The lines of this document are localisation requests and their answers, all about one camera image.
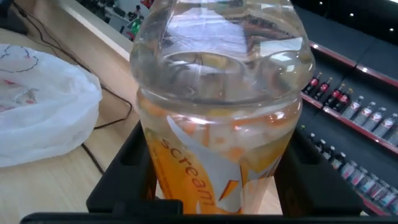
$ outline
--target plastic bag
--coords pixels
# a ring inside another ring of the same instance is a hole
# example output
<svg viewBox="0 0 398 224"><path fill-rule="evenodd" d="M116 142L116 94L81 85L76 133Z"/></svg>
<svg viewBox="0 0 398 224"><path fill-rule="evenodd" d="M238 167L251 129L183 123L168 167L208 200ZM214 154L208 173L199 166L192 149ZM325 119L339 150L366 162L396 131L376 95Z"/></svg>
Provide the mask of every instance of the plastic bag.
<svg viewBox="0 0 398 224"><path fill-rule="evenodd" d="M98 78L43 52L0 44L0 167L66 154L93 131Z"/></svg>

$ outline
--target shelf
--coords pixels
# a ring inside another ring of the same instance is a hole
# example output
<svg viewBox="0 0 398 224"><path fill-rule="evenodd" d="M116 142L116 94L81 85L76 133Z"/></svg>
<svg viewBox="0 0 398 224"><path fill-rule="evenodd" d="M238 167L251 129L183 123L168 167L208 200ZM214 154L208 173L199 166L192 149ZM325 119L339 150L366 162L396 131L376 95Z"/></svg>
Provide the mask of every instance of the shelf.
<svg viewBox="0 0 398 224"><path fill-rule="evenodd" d="M369 131L359 127L358 125L354 124L351 120L348 120L348 119L342 117L339 113L337 113L336 111L332 110L331 108L329 108L327 106L323 107L323 110L327 114L329 114L332 117L338 119L339 121L345 123L347 126L351 127L352 129L356 130L357 132L365 135L369 139L372 139L373 141L377 142L381 146L385 147L386 149L388 149L398 155L398 149L395 146L393 146L392 144L389 144L383 138L379 138L379 137L373 135L373 133L370 133Z"/></svg>
<svg viewBox="0 0 398 224"><path fill-rule="evenodd" d="M383 75L382 73L379 73L371 68L365 67L364 65L357 65L356 68L371 77L377 78L378 80L398 88L398 81L393 78Z"/></svg>
<svg viewBox="0 0 398 224"><path fill-rule="evenodd" d="M374 213L376 213L376 214L378 214L380 216L391 215L390 213L387 213L387 212L383 211L383 209L379 208L377 205L373 204L369 199L364 197L359 192L357 192L357 194L362 198L364 205L366 207L368 207L368 209L370 209L372 212L374 212Z"/></svg>
<svg viewBox="0 0 398 224"><path fill-rule="evenodd" d="M319 50L320 52L322 52L326 55L329 55L329 56L339 60L340 62L343 62L346 65L349 65L350 67L355 67L355 65L356 65L356 62L354 62L353 60L346 58L346 57L344 57L344 56L342 56L342 55L340 55L322 45L316 44L316 43L312 42L311 40L310 40L310 46L313 49Z"/></svg>
<svg viewBox="0 0 398 224"><path fill-rule="evenodd" d="M313 106L315 106L316 108L318 108L318 109L322 108L322 104L318 100L313 99L311 96L308 96L305 93L301 92L301 97L305 101L307 101L310 104L312 104Z"/></svg>

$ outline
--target water bottle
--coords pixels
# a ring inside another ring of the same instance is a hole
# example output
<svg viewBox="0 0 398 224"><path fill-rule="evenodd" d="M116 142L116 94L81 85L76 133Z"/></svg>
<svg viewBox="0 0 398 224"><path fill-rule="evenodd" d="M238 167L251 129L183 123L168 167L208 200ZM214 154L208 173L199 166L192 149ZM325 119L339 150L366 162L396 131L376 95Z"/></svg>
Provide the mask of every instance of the water bottle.
<svg viewBox="0 0 398 224"><path fill-rule="evenodd" d="M372 116L365 122L363 128L367 131L372 131L374 127L381 121L383 114L386 112L385 108L379 108Z"/></svg>
<svg viewBox="0 0 398 224"><path fill-rule="evenodd" d="M373 134L378 136L378 137L383 137L388 130L391 129L392 125L396 122L396 119L398 117L398 114L393 113L391 117L385 119L377 128L376 130L373 131Z"/></svg>
<svg viewBox="0 0 398 224"><path fill-rule="evenodd" d="M394 130L394 133L387 140L393 146L398 145L398 128Z"/></svg>
<svg viewBox="0 0 398 224"><path fill-rule="evenodd" d="M137 111L165 198L184 213L256 212L297 125L315 64L278 2L155 1L141 24Z"/></svg>
<svg viewBox="0 0 398 224"><path fill-rule="evenodd" d="M354 119L354 123L358 126L362 126L363 123L367 120L367 118L372 114L372 107L376 105L375 102L370 102L370 104L363 108L361 112Z"/></svg>
<svg viewBox="0 0 398 224"><path fill-rule="evenodd" d="M342 116L347 119L351 119L354 114L359 110L361 103L363 101L363 96L359 96L356 101L352 102L349 107L344 111Z"/></svg>

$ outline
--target bottle label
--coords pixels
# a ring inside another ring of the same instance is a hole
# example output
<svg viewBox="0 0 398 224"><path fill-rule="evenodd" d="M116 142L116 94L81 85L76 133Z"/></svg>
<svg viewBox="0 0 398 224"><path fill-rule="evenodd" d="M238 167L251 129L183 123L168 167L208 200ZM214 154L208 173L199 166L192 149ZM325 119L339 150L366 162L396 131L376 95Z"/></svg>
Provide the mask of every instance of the bottle label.
<svg viewBox="0 0 398 224"><path fill-rule="evenodd" d="M331 165L333 166L334 169L338 169L341 166L341 162L338 161L337 159L334 159L333 162L331 162Z"/></svg>
<svg viewBox="0 0 398 224"><path fill-rule="evenodd" d="M347 103L348 102L348 96L346 96L346 95L341 96L340 102Z"/></svg>
<svg viewBox="0 0 398 224"><path fill-rule="evenodd" d="M383 121L383 126L384 126L385 128L391 128L393 124L394 124L394 122L393 122L393 120L391 120L391 119L385 119L385 120Z"/></svg>
<svg viewBox="0 0 398 224"><path fill-rule="evenodd" d="M375 113L371 116L371 119L375 122L379 122L381 120L382 116L380 113Z"/></svg>
<svg viewBox="0 0 398 224"><path fill-rule="evenodd" d="M388 206L392 201L394 201L394 199L397 198L397 196L395 194L393 194L392 192L388 192L381 200L380 200L380 204L383 207Z"/></svg>
<svg viewBox="0 0 398 224"><path fill-rule="evenodd" d="M318 79L313 78L310 82L311 86L316 86L319 83Z"/></svg>
<svg viewBox="0 0 398 224"><path fill-rule="evenodd" d="M361 105L359 103L357 103L357 102L354 102L354 103L351 104L351 108L354 109L354 110L358 109L360 106Z"/></svg>
<svg viewBox="0 0 398 224"><path fill-rule="evenodd" d="M322 155L323 155L323 157L324 157L325 159L327 159L327 160L329 160L330 157L331 157L331 155L330 155L329 153L327 153L327 152L322 153Z"/></svg>
<svg viewBox="0 0 398 224"><path fill-rule="evenodd" d="M366 182L364 185L362 185L359 189L364 192L364 193L368 193L369 190L374 186L374 184L376 183L375 180L373 179L369 179L368 182Z"/></svg>
<svg viewBox="0 0 398 224"><path fill-rule="evenodd" d="M329 85L328 85L328 84L322 84L322 85L321 85L321 91L322 91L322 92L326 91L328 88L329 88Z"/></svg>
<svg viewBox="0 0 398 224"><path fill-rule="evenodd" d="M167 122L176 137L169 138L146 128L145 119L141 118L144 134L165 198L181 200L183 212L190 214L241 214L258 209L268 177L274 174L292 134L272 148L216 151L197 141L184 130L186 124L177 124L171 116Z"/></svg>
<svg viewBox="0 0 398 224"><path fill-rule="evenodd" d="M364 108L362 110L362 114L365 116L369 116L372 113L372 110L370 110L369 108Z"/></svg>
<svg viewBox="0 0 398 224"><path fill-rule="evenodd" d="M340 97L340 91L335 90L335 91L333 91L333 93L332 93L331 95L332 95L332 97L334 97L334 98L339 98L339 97Z"/></svg>

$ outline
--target black wire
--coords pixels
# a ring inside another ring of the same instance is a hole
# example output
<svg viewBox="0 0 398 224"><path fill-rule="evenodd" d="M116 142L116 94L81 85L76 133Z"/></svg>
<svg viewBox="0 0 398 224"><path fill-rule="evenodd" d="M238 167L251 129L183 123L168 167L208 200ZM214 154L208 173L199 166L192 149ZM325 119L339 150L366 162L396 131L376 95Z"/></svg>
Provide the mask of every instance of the black wire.
<svg viewBox="0 0 398 224"><path fill-rule="evenodd" d="M88 147L83 143L81 144L81 147L86 151L86 153L88 154L88 156L90 157L90 159L93 161L95 167L98 169L98 171L101 173L101 175L104 175L105 171L104 169L101 167L100 163L98 162L98 160L96 159L96 157L93 155L93 153L88 149Z"/></svg>

